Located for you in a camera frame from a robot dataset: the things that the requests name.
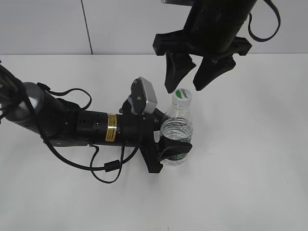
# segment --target black cable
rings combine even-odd
[[[99,152],[99,147],[98,146],[95,146],[95,145],[91,145],[91,147],[95,147],[96,151],[95,153],[93,154],[93,157],[91,159],[91,163],[90,163],[90,167],[87,167],[87,166],[83,166],[83,165],[79,165],[79,164],[76,164],[74,162],[71,162],[69,160],[67,160],[66,158],[64,158],[62,155],[60,155],[56,149],[53,147],[53,145],[50,143],[49,141],[49,138],[47,137],[47,135],[45,134],[44,130],[42,129],[42,127],[40,126],[38,120],[37,120],[37,115],[35,113],[35,109],[33,108],[33,105],[29,99],[29,96],[27,95],[26,93],[26,89],[25,89],[25,86],[23,85],[23,83],[15,78],[8,70],[6,70],[5,68],[3,68],[1,65],[0,65],[0,69],[4,69],[5,72],[9,73],[10,75],[9,76],[9,79],[11,79],[11,81],[17,86],[17,88],[19,89],[18,91],[18,95],[16,96],[16,101],[6,107],[7,110],[5,110],[1,115],[0,115],[0,121],[2,118],[4,118],[15,106],[17,106],[22,100],[25,102],[28,110],[30,111],[30,114],[33,116],[33,120],[35,121],[35,124],[38,128],[38,131],[39,131],[39,134],[41,135],[41,138],[43,139],[43,141],[45,142],[45,144],[47,145],[47,147],[49,148],[49,150],[58,158],[60,159],[61,161],[63,161],[64,163],[72,166],[72,167],[76,167],[76,168],[79,168],[79,169],[82,169],[82,170],[87,170],[87,171],[91,171],[91,173],[93,174],[93,176],[101,181],[101,182],[104,182],[104,183],[113,183],[115,182],[118,178],[119,178],[119,175],[122,171],[122,166],[123,164],[127,163],[135,154],[136,152],[138,151],[139,149],[139,145],[142,141],[142,125],[141,125],[141,132],[140,132],[140,136],[139,136],[139,140],[138,140],[138,146],[134,148],[133,152],[125,159],[124,159],[124,150],[125,150],[125,143],[123,144],[122,146],[122,152],[121,152],[121,158],[120,158],[120,165],[119,165],[119,172],[118,172],[118,176],[116,177],[116,179],[114,181],[105,181],[105,180],[102,180],[100,178],[98,178],[94,171],[102,171],[102,170],[105,170],[105,167],[93,167],[93,161],[97,155],[97,153]],[[58,95],[58,96],[63,96],[63,95],[66,95],[68,93],[70,93],[71,91],[73,90],[81,90],[82,92],[86,93],[89,97],[90,97],[90,102],[88,104],[91,103],[92,101],[92,98],[91,96],[83,89],[70,89],[68,91],[65,91],[65,92],[53,92],[53,91],[50,91],[50,88],[47,87],[46,85],[43,85],[43,84],[40,84],[40,87],[43,87],[42,89],[43,90],[46,90],[47,92],[51,92],[51,94],[54,94],[54,95]]]
[[[80,110],[81,111],[84,111],[84,110],[87,110],[91,103],[92,103],[92,97],[91,95],[86,92],[85,90],[81,89],[81,88],[72,88],[70,90],[66,90],[66,91],[63,91],[63,92],[55,92],[55,91],[51,91],[50,90],[50,87],[48,87],[47,85],[43,84],[43,83],[37,83],[37,85],[42,89],[42,90],[45,90],[46,92],[48,92],[49,94],[51,95],[55,95],[55,96],[66,96],[67,94],[71,93],[72,91],[75,91],[75,90],[79,90],[79,91],[82,91],[83,93],[85,93],[86,95],[89,96],[89,102],[87,103],[86,106],[82,107]]]
[[[85,24],[86,24],[86,29],[87,29],[87,34],[88,34],[88,40],[89,40],[91,54],[93,54],[92,44],[91,44],[91,39],[90,39],[90,33],[89,33],[88,23],[87,23],[87,18],[86,18],[86,13],[85,13],[85,7],[83,6],[83,0],[81,0],[81,7],[82,7],[82,12],[83,12],[83,18],[84,18]]]
[[[29,96],[27,95],[26,93],[26,88],[25,86],[23,85],[23,83],[15,78],[7,69],[5,69],[3,66],[0,65],[0,70],[3,71],[4,73],[6,73],[6,75],[8,76],[8,78],[13,82],[13,84],[15,84],[15,86],[19,89],[18,91],[18,96],[16,96],[17,98],[18,97],[21,97],[23,99],[23,101],[25,102],[30,114],[33,116],[33,120],[38,128],[38,131],[39,131],[39,134],[41,136],[41,138],[43,139],[43,141],[45,142],[45,144],[47,145],[47,147],[49,148],[49,150],[58,158],[60,159],[61,161],[63,161],[64,163],[72,166],[72,167],[76,167],[76,168],[79,168],[79,169],[82,169],[82,170],[86,170],[86,171],[102,171],[102,170],[105,170],[105,167],[94,167],[94,168],[90,168],[88,166],[83,166],[83,165],[79,165],[79,164],[76,164],[74,162],[71,162],[69,160],[67,160],[66,158],[64,158],[63,156],[61,156],[57,150],[53,147],[53,145],[50,143],[49,141],[49,138],[47,137],[47,135],[45,134],[44,130],[41,128],[38,120],[37,120],[37,115],[35,113],[35,110],[32,106],[32,103],[29,99]],[[4,113],[2,113],[2,115],[0,115],[0,119],[2,119],[3,117],[5,117],[8,113],[9,113],[10,110],[7,110],[5,111]]]
[[[252,14],[249,13],[248,33],[257,42],[266,42],[266,41],[269,41],[270,39],[272,39],[277,34],[277,32],[279,31],[279,28],[280,28],[280,25],[281,25],[281,18],[280,18],[279,10],[277,9],[277,7],[274,5],[274,3],[271,0],[264,0],[264,2],[266,2],[267,5],[269,5],[269,7],[271,7],[271,9],[274,11],[274,13],[277,17],[277,20],[278,20],[278,26],[277,26],[277,29],[272,36],[270,36],[268,38],[259,38],[256,35],[254,35],[254,33],[251,31]]]
[[[123,145],[122,145],[121,157],[120,157],[120,168],[119,168],[119,171],[118,171],[118,173],[117,173],[116,178],[115,178],[114,180],[112,180],[112,181],[103,180],[103,179],[99,178],[99,177],[95,174],[95,172],[94,172],[93,170],[91,170],[92,175],[93,175],[97,180],[99,180],[100,182],[105,183],[105,184],[111,184],[111,183],[116,182],[116,180],[119,178],[119,176],[120,176],[120,174],[121,174],[122,166],[123,166],[123,164],[124,164],[123,158],[124,158],[125,145],[126,145],[125,143],[123,143]],[[98,146],[96,146],[96,145],[92,145],[92,147],[94,147],[94,148],[96,149],[96,151],[95,151],[95,153],[94,153],[94,155],[93,155],[93,157],[92,157],[92,159],[91,159],[91,162],[90,162],[90,168],[91,168],[91,169],[93,169],[93,161],[94,161],[94,159],[95,159],[97,153],[98,153],[99,150],[100,150],[100,148],[99,148]]]

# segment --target water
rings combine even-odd
[[[193,135],[192,131],[193,127],[191,125],[191,122],[183,118],[170,118],[166,120],[160,128],[161,135],[171,140],[188,143],[191,142]],[[187,153],[175,155],[164,160],[163,163],[171,166],[176,166],[183,163],[186,157]]]

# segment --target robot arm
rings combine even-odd
[[[190,5],[183,30],[157,34],[153,43],[156,55],[165,55],[167,73],[165,87],[173,92],[181,80],[196,65],[190,54],[203,57],[193,83],[202,90],[211,81],[235,67],[233,55],[246,55],[252,45],[245,38],[236,37],[249,17],[248,31],[259,42],[273,38],[280,27],[280,15],[271,0],[264,0],[278,18],[278,28],[269,38],[258,38],[250,28],[250,11],[257,0],[162,0],[163,3]]]
[[[108,114],[88,111],[87,106],[80,108],[73,102],[52,95],[64,96],[66,92],[53,92],[44,84],[22,83],[0,65],[0,103],[7,120],[39,134],[49,149],[63,162],[83,170],[121,169],[140,148],[149,173],[159,173],[163,159],[173,155],[188,153],[190,143],[173,141],[164,136],[158,143],[154,131],[160,130],[163,113],[157,106],[152,84],[140,77],[131,85],[131,95],[119,110],[121,114]],[[86,167],[70,162],[61,156],[54,147],[71,146],[122,146],[135,147],[125,160],[106,163],[104,167]]]

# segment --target plastic water bottle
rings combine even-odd
[[[165,113],[160,128],[161,136],[171,140],[191,142],[193,135],[193,116],[190,112],[192,94],[186,89],[177,89],[172,95],[172,105]],[[179,154],[163,160],[163,164],[177,166],[185,161],[187,153]]]

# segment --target black strap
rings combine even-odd
[[[45,91],[47,91],[49,94],[55,95],[55,96],[65,96],[65,95],[67,95],[67,94],[69,94],[69,93],[71,93],[72,91],[75,91],[75,90],[82,91],[83,93],[85,93],[85,94],[87,94],[87,95],[89,96],[90,100],[89,100],[89,102],[88,102],[88,104],[87,104],[86,106],[84,106],[84,107],[82,107],[82,108],[80,109],[81,111],[87,110],[87,109],[90,107],[91,103],[92,103],[92,97],[90,96],[90,94],[87,93],[85,90],[83,90],[83,89],[81,89],[81,88],[72,88],[72,89],[67,90],[67,91],[64,91],[64,92],[55,92],[55,91],[51,91],[51,90],[50,90],[50,87],[48,87],[48,86],[45,85],[45,84],[37,83],[37,85],[38,85],[42,90],[45,90]]]
[[[264,2],[266,2],[266,4],[274,11],[274,13],[277,17],[277,20],[278,20],[278,27],[277,27],[275,33],[272,36],[270,36],[268,38],[259,38],[259,37],[255,36],[254,33],[251,31],[252,14],[249,13],[248,33],[257,42],[266,42],[266,41],[269,41],[270,39],[272,39],[277,34],[277,32],[280,28],[280,24],[281,24],[280,14],[279,14],[277,7],[274,5],[274,3],[271,0],[264,0]]]

